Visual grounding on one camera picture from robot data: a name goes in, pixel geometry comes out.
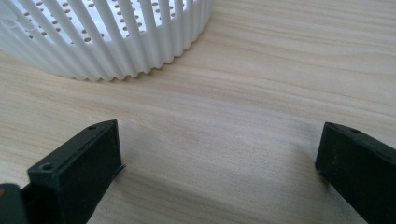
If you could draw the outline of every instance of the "perforated basket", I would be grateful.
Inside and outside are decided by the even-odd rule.
[[[77,79],[136,77],[180,56],[213,0],[0,0],[0,47]]]

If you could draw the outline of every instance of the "white plastic basket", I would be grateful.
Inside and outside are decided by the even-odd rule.
[[[213,0],[0,0],[0,47],[77,79],[136,77],[180,56]]]

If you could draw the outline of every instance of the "white basket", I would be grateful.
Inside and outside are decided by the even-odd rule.
[[[136,77],[180,56],[213,0],[0,0],[0,47],[77,79]]]

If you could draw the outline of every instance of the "light wood tabletop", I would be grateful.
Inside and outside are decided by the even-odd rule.
[[[0,183],[117,119],[126,168],[90,223],[365,223],[318,176],[325,121],[396,147],[396,2],[215,1],[162,69],[56,77],[0,51]]]

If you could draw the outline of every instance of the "wood grain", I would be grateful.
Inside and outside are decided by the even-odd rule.
[[[365,223],[317,175],[324,121],[396,147],[394,1],[216,1],[191,49],[123,81],[0,52],[0,182],[117,119],[127,168],[90,223]]]

